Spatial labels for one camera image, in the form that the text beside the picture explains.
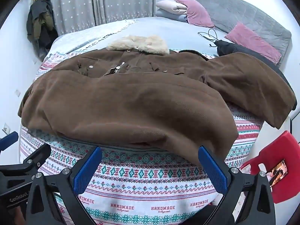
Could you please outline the black puffer jacket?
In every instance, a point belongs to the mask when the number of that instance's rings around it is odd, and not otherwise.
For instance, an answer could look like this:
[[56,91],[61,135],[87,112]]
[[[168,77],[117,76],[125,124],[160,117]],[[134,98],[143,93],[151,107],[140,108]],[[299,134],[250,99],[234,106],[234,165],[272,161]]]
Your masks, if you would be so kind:
[[217,52],[218,52],[219,56],[228,55],[228,54],[232,54],[232,53],[236,53],[236,52],[241,52],[241,53],[251,55],[251,56],[261,60],[266,65],[268,65],[273,71],[275,71],[288,84],[288,86],[291,88],[288,80],[286,79],[284,74],[281,72],[281,70],[272,61],[270,61],[269,59],[267,59],[263,55],[259,54],[258,52],[255,52],[255,51],[253,51],[251,49],[248,49],[244,46],[237,45],[237,44],[234,44],[234,43],[229,43],[229,42],[226,42],[226,41],[223,41],[223,40],[214,41],[214,44],[217,47]]

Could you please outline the pink pillow near headboard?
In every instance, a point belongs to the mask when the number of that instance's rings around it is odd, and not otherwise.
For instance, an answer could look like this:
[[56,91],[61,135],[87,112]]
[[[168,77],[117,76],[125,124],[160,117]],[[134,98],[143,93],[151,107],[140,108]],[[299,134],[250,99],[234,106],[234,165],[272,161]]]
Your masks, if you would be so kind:
[[238,22],[224,38],[261,54],[274,64],[277,64],[282,57],[276,48],[241,22]]

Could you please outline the grey bed sheet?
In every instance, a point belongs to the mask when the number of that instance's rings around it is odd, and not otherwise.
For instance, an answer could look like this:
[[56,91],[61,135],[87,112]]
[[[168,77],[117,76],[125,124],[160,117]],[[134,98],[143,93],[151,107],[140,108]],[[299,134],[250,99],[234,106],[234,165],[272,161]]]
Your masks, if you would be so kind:
[[95,26],[66,38],[62,53],[87,52],[105,48],[113,41],[126,36],[159,36],[171,50],[195,50],[202,54],[217,56],[214,38],[228,42],[226,34],[217,29],[209,30],[186,22],[164,17],[147,17],[122,20]]

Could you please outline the dark clothes hanging on wall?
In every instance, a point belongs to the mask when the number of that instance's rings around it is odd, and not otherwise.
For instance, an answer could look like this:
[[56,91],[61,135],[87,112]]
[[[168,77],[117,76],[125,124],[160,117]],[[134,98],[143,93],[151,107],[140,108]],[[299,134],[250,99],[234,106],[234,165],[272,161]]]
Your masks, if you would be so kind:
[[27,38],[43,61],[58,38],[50,0],[33,0],[26,22]]

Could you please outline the pink pillow far corner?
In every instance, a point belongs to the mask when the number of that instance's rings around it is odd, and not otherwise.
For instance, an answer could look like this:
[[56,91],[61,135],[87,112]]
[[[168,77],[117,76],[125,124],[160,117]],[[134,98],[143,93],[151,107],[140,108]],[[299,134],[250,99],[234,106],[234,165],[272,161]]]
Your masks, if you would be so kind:
[[212,22],[209,13],[205,7],[196,0],[174,0],[187,7],[187,19],[188,23],[195,26],[202,26],[213,28],[214,23]]

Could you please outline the brown coat with fur collar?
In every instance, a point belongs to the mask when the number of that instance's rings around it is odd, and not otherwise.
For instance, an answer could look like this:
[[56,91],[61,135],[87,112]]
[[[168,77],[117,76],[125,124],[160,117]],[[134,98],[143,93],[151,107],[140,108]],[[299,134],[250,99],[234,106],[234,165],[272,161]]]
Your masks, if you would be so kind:
[[245,53],[207,60],[192,50],[104,48],[40,76],[18,115],[30,130],[94,144],[147,144],[197,164],[200,146],[225,159],[237,139],[229,104],[280,128],[297,101],[276,68]]

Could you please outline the blue-grey folded duvet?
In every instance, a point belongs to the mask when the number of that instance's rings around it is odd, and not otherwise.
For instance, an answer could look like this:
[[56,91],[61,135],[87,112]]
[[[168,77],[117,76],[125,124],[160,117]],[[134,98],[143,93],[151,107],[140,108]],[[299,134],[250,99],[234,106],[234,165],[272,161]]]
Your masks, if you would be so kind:
[[165,11],[163,9],[158,9],[156,11],[156,17],[164,17],[164,18],[168,18],[180,22],[188,22],[187,15],[176,15],[168,11]]

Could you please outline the beige folded duvet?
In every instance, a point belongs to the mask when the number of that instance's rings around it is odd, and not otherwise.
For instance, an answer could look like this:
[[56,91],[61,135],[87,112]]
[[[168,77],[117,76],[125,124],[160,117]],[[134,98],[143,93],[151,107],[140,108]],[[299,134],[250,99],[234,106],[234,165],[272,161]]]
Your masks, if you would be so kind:
[[158,1],[156,7],[175,15],[184,15],[187,13],[187,7],[174,0]]

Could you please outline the grey quilted headboard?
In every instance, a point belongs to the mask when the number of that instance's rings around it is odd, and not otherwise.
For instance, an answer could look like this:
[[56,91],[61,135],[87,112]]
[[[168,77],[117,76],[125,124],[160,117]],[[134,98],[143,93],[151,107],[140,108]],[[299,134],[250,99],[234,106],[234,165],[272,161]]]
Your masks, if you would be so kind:
[[281,58],[280,67],[286,55],[291,32],[256,6],[243,0],[196,0],[202,4],[215,27],[229,33],[238,22],[257,33],[267,43],[276,48]]

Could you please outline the red chair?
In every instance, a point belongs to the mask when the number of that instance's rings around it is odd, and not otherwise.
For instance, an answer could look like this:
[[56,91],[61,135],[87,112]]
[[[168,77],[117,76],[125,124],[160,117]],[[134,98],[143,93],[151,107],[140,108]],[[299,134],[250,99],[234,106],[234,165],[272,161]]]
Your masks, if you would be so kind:
[[299,193],[299,144],[294,136],[285,131],[259,154],[245,162],[250,174],[256,175],[263,164],[272,189],[275,204],[287,201]]

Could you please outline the grey dotted curtain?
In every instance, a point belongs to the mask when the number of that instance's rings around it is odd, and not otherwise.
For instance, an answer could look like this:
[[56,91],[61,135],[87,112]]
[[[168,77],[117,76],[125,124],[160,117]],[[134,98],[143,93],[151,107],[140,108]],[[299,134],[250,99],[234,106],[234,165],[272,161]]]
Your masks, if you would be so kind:
[[156,0],[50,0],[59,35],[124,19],[152,17]]

